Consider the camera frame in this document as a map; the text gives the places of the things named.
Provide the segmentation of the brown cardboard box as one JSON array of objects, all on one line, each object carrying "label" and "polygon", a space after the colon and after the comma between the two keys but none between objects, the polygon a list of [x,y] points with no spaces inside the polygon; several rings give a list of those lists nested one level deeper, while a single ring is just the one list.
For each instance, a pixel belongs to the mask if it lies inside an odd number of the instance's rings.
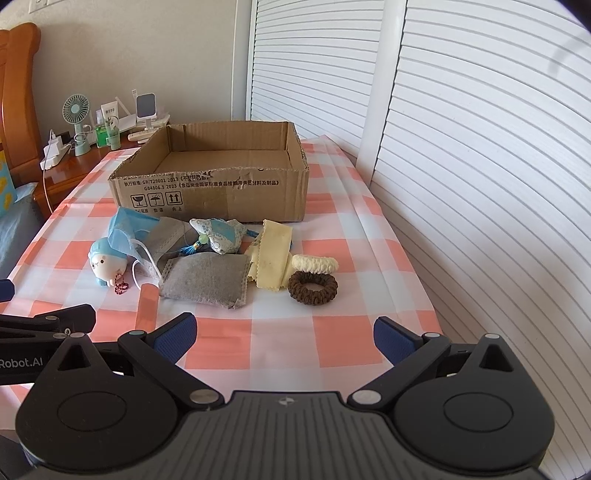
[{"label": "brown cardboard box", "polygon": [[108,178],[115,203],[155,217],[301,222],[308,167],[290,122],[167,125]]}]

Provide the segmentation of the cream hair scrunchie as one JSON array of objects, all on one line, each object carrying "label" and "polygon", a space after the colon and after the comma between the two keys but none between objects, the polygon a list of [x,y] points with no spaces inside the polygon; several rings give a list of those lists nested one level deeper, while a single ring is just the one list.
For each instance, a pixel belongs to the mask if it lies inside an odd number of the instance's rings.
[{"label": "cream hair scrunchie", "polygon": [[332,257],[297,254],[291,257],[291,268],[313,274],[332,274],[339,270],[339,262]]}]

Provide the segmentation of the floral patchwork sachet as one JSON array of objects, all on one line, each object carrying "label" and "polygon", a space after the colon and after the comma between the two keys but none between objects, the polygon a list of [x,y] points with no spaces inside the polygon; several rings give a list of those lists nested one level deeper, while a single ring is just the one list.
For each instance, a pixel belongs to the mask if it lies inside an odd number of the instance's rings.
[{"label": "floral patchwork sachet", "polygon": [[242,246],[243,237],[256,238],[259,234],[235,219],[191,219],[189,224],[197,232],[197,240],[179,250],[184,256],[205,251],[219,255],[235,254]]}]

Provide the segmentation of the grey sachet bag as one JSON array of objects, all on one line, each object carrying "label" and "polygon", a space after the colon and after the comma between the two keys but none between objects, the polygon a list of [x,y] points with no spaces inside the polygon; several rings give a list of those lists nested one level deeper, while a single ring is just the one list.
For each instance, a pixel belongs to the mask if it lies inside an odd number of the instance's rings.
[{"label": "grey sachet bag", "polygon": [[198,233],[189,223],[161,217],[148,233],[144,245],[156,267],[163,270],[169,259],[179,256],[182,248],[194,244],[197,239]]}]

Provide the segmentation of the green bottle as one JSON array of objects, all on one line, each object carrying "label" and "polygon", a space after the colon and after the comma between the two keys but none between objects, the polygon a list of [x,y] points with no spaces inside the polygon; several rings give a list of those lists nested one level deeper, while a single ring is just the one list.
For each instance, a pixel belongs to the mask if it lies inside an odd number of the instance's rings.
[{"label": "green bottle", "polygon": [[96,146],[98,148],[107,147],[109,145],[108,132],[105,123],[98,123],[95,127]]}]

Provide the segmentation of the white remote control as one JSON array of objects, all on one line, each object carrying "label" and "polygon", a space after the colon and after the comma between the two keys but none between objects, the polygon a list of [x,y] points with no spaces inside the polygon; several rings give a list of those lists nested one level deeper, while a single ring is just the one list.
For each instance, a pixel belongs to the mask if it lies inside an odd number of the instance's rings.
[{"label": "white remote control", "polygon": [[156,133],[156,129],[148,129],[130,133],[127,136],[127,140],[130,142],[137,142],[137,143],[145,143],[148,141],[154,134]]}]

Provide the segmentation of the blue surgical face mask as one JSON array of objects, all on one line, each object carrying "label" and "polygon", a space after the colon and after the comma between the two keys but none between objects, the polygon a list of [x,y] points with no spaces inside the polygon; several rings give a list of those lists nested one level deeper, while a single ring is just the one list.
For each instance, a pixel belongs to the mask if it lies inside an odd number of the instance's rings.
[{"label": "blue surgical face mask", "polygon": [[146,246],[146,239],[158,222],[158,218],[118,207],[108,226],[109,246],[128,257],[131,277],[137,288],[140,288],[137,270],[155,285],[162,281],[154,255]]}]

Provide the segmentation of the wooden bed headboard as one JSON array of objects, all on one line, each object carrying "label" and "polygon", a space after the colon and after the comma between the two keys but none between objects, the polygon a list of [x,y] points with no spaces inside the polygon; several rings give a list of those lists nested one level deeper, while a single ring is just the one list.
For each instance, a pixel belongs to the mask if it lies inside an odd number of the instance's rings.
[{"label": "wooden bed headboard", "polygon": [[31,22],[1,31],[1,146],[16,186],[41,177],[41,137],[34,104],[33,60],[41,31]]}]

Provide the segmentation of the blue plush doll keychain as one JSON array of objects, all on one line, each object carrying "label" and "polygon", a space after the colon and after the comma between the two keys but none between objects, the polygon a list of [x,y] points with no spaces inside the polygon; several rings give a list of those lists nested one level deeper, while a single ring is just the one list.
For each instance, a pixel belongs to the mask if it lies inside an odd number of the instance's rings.
[{"label": "blue plush doll keychain", "polygon": [[88,260],[100,286],[113,288],[117,295],[123,294],[129,288],[124,280],[127,256],[113,249],[106,237],[92,243]]}]

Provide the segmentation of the white wall socket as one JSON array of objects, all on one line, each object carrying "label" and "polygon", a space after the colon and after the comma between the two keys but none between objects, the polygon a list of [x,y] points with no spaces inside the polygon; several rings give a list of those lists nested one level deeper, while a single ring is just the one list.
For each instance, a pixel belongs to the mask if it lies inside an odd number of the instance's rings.
[{"label": "white wall socket", "polygon": [[50,7],[56,3],[59,3],[61,0],[30,0],[29,1],[29,9],[28,13],[33,14],[42,9]]}]

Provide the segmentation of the grey stuffed sachet pillow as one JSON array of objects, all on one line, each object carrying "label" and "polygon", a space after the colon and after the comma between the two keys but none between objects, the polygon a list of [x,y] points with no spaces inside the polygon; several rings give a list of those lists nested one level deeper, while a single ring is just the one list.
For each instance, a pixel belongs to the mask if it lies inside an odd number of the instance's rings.
[{"label": "grey stuffed sachet pillow", "polygon": [[168,260],[159,294],[163,298],[240,308],[246,303],[250,258],[243,254],[197,253]]}]

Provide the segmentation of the brown hair scrunchie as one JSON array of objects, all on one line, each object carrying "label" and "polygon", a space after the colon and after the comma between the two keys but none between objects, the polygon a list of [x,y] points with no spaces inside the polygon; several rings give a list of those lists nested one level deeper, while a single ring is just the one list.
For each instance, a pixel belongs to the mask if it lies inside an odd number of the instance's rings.
[{"label": "brown hair scrunchie", "polygon": [[337,296],[339,284],[331,274],[295,272],[287,282],[290,297],[308,306],[321,306]]}]

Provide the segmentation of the light green cup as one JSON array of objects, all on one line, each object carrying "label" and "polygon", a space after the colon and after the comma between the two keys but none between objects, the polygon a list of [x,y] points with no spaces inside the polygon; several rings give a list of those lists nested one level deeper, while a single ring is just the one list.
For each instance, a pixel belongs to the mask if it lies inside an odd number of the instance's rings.
[{"label": "light green cup", "polygon": [[120,131],[119,131],[119,119],[117,116],[109,116],[105,120],[105,130],[107,134],[107,144],[112,151],[119,150],[120,144]]}]

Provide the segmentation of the white louvered closet doors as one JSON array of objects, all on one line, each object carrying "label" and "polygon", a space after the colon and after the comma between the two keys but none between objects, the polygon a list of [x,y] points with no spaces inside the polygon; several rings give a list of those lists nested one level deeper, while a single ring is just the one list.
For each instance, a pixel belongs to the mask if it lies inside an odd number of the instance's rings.
[{"label": "white louvered closet doors", "polygon": [[443,330],[504,335],[590,475],[590,5],[239,1],[232,115],[325,135],[398,235]]}]

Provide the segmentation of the yellow cleaning cloth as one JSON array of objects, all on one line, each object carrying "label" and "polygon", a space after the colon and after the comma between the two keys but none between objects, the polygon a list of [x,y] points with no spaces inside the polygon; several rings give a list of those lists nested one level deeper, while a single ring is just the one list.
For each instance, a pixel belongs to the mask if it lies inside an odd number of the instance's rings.
[{"label": "yellow cleaning cloth", "polygon": [[273,292],[287,287],[291,268],[291,237],[293,229],[271,220],[263,221],[263,229],[249,244],[249,281],[259,289]]}]

